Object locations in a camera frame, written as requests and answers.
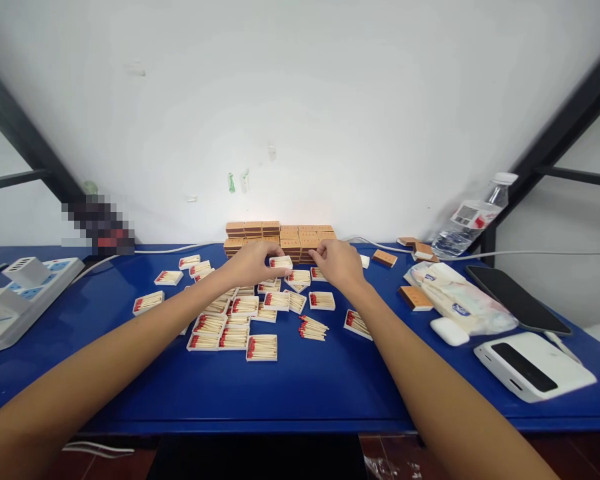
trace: hand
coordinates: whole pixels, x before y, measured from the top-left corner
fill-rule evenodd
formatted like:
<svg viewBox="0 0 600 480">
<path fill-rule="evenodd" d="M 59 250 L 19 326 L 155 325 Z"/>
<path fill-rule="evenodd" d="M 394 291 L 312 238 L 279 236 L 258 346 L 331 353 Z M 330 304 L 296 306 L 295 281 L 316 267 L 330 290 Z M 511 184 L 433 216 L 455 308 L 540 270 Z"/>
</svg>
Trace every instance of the hand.
<svg viewBox="0 0 600 480">
<path fill-rule="evenodd" d="M 329 283 L 345 295 L 366 283 L 360 254 L 348 242 L 322 240 L 318 250 L 309 250 L 309 254 Z"/>
<path fill-rule="evenodd" d="M 267 267 L 265 258 L 268 253 L 272 253 L 276 257 L 282 257 L 285 254 L 280 245 L 274 242 L 249 243 L 220 267 L 219 272 L 222 272 L 227 279 L 231 285 L 230 288 L 257 285 L 262 280 L 284 277 L 291 273 L 291 270 L 288 269 Z"/>
</svg>

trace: white cable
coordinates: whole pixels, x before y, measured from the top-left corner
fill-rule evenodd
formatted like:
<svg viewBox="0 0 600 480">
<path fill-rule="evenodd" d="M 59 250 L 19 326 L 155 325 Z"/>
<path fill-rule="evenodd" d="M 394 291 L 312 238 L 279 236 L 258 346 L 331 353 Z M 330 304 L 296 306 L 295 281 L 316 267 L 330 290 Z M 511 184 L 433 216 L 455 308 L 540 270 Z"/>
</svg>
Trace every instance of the white cable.
<svg viewBox="0 0 600 480">
<path fill-rule="evenodd" d="M 69 442 L 68 444 L 65 445 L 65 448 L 66 447 L 81 447 L 81 446 L 95 447 L 95 448 L 99 448 L 102 450 L 108 450 L 111 452 L 118 452 L 118 453 L 133 453 L 135 451 L 134 449 L 115 448 L 115 447 L 110 447 L 108 445 L 103 445 L 102 443 L 96 443 L 96 442 L 90 442 L 90 441 Z"/>
<path fill-rule="evenodd" d="M 390 250 L 390 251 L 396 251 L 396 252 L 400 252 L 400 253 L 411 253 L 411 250 L 386 247 L 384 245 L 380 245 L 379 243 L 372 242 L 371 240 L 367 240 L 364 237 L 355 236 L 355 237 L 348 238 L 345 241 L 350 241 L 350 240 L 354 240 L 354 239 L 364 240 L 365 242 L 370 243 L 382 250 Z M 443 260 L 443 261 L 471 260 L 471 259 L 482 258 L 482 257 L 491 257 L 493 255 L 510 255 L 510 254 L 514 254 L 514 253 L 526 253 L 529 255 L 536 255 L 536 254 L 538 254 L 538 255 L 600 255 L 600 252 L 556 252 L 556 251 L 535 251 L 535 250 L 512 250 L 512 251 L 479 253 L 478 255 L 468 255 L 466 257 L 440 258 L 440 260 Z"/>
<path fill-rule="evenodd" d="M 187 250 L 190 248 L 204 247 L 205 245 L 213 245 L 214 243 L 221 243 L 221 242 L 198 243 L 195 245 L 187 245 L 186 247 L 179 247 L 179 248 L 172 249 L 172 250 L 134 250 L 134 253 L 174 253 L 174 252 L 178 252 L 178 251 L 182 251 L 182 250 Z M 78 280 L 80 280 L 82 277 L 84 277 L 86 274 L 88 274 L 94 268 L 102 265 L 104 262 L 108 262 L 109 260 L 118 258 L 119 256 L 120 255 L 112 255 L 110 257 L 105 258 L 104 260 L 100 260 L 98 263 L 94 263 L 92 266 L 90 266 L 88 269 L 84 270 L 84 272 L 82 272 L 80 275 L 78 275 L 76 278 L 74 278 L 74 280 L 71 282 L 71 285 L 76 283 Z"/>
<path fill-rule="evenodd" d="M 371 240 L 367 240 L 366 238 L 360 237 L 360 236 L 350 237 L 350 238 L 346 239 L 345 241 L 350 241 L 350 240 L 354 240 L 354 239 L 364 240 L 365 242 L 370 243 L 382 250 L 396 251 L 396 252 L 400 252 L 400 253 L 411 253 L 411 250 L 387 247 L 385 245 L 380 245 L 379 243 L 372 242 Z M 213 245 L 215 243 L 221 243 L 221 242 L 198 243 L 196 245 L 187 245 L 186 247 L 179 247 L 179 248 L 172 249 L 172 250 L 135 250 L 134 253 L 174 253 L 174 252 L 178 252 L 178 251 L 182 251 L 182 250 L 188 250 L 190 248 L 204 247 L 205 245 Z M 494 255 L 512 255 L 512 254 L 522 254 L 522 253 L 527 254 L 527 255 L 600 255 L 600 252 L 555 252 L 555 251 L 535 251 L 535 250 L 512 250 L 512 251 L 479 253 L 478 255 L 468 255 L 466 257 L 440 258 L 440 260 L 443 260 L 443 261 L 472 260 L 472 259 L 477 259 L 477 258 L 482 258 L 482 257 L 492 257 Z M 71 282 L 71 284 L 73 285 L 78 280 L 80 280 L 82 277 L 84 277 L 86 274 L 88 274 L 90 271 L 92 271 L 94 268 L 102 265 L 104 262 L 108 262 L 109 260 L 112 260 L 119 256 L 120 255 L 112 255 L 108 258 L 105 258 L 104 260 L 100 260 L 98 263 L 95 263 L 94 265 L 90 266 L 88 269 L 84 270 L 84 272 L 82 272 L 80 275 L 78 275 Z"/>
<path fill-rule="evenodd" d="M 187 245 L 186 247 L 180 247 L 173 250 L 136 250 L 134 253 L 173 253 L 177 251 L 187 250 L 194 247 L 204 247 L 205 245 L 214 245 L 216 243 L 222 242 L 206 242 L 206 243 L 196 243 L 194 245 Z"/>
<path fill-rule="evenodd" d="M 575 353 L 572 352 L 571 350 L 569 350 L 568 346 L 566 346 L 554 332 L 545 331 L 545 336 L 546 336 L 546 338 L 548 338 L 549 340 L 554 342 L 556 344 L 556 346 L 560 350 L 562 350 L 562 353 L 564 353 L 566 356 L 572 358 L 572 360 L 574 360 L 574 361 L 578 362 L 580 365 L 582 365 L 582 362 L 580 361 L 580 359 L 578 357 L 575 356 Z"/>
<path fill-rule="evenodd" d="M 117 455 L 110 455 L 108 453 L 105 452 L 101 452 L 99 450 L 95 450 L 95 449 L 91 449 L 88 447 L 65 447 L 62 449 L 62 451 L 80 451 L 80 452 L 84 452 L 84 453 L 90 453 L 92 455 L 96 455 L 97 457 L 103 457 L 106 459 L 115 459 L 115 458 L 120 458 L 120 457 L 128 457 L 130 455 L 134 454 L 134 451 L 128 452 L 128 453 L 118 453 Z"/>
</svg>

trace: red floor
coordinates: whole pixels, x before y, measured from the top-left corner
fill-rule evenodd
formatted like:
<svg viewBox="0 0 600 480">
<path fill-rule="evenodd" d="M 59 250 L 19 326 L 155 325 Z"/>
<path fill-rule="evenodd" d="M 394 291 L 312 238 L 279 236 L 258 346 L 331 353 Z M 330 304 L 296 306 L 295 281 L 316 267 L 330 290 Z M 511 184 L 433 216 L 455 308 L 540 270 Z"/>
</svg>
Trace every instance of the red floor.
<svg viewBox="0 0 600 480">
<path fill-rule="evenodd" d="M 562 480 L 600 480 L 600 433 L 536 435 L 529 441 Z M 397 480 L 451 480 L 414 436 L 361 435 L 360 443 L 365 456 L 380 459 L 380 464 L 393 471 Z M 154 451 L 138 450 L 133 456 L 109 460 L 86 453 L 62 452 L 46 479 L 144 480 L 154 456 Z"/>
<path fill-rule="evenodd" d="M 600 480 L 600 433 L 528 438 L 562 480 Z M 365 456 L 384 460 L 395 479 L 451 480 L 415 437 L 361 436 L 360 442 Z"/>
</svg>

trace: stack of matchboxes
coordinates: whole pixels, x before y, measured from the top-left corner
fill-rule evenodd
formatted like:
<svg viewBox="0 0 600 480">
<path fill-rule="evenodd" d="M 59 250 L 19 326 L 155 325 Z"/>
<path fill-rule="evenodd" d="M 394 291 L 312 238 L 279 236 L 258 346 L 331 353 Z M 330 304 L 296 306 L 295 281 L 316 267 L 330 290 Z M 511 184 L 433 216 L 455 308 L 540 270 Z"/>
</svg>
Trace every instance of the stack of matchboxes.
<svg viewBox="0 0 600 480">
<path fill-rule="evenodd" d="M 330 225 L 282 225 L 278 221 L 229 222 L 225 253 L 231 258 L 252 241 L 279 243 L 294 264 L 314 265 L 309 250 L 316 250 L 324 239 L 335 239 Z"/>
</svg>

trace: plastic bag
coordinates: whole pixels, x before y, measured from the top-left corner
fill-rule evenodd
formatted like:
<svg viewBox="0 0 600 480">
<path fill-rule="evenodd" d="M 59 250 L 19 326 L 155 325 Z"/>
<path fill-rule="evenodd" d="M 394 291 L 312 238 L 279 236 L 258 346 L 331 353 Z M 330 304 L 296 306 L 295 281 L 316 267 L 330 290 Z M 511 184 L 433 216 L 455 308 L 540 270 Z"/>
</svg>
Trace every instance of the plastic bag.
<svg viewBox="0 0 600 480">
<path fill-rule="evenodd" d="M 365 465 L 378 480 L 391 480 L 398 476 L 399 469 L 386 459 L 372 459 L 365 455 Z"/>
<path fill-rule="evenodd" d="M 444 263 L 417 263 L 405 280 L 420 287 L 440 315 L 469 335 L 495 335 L 518 326 L 506 308 Z"/>
</svg>

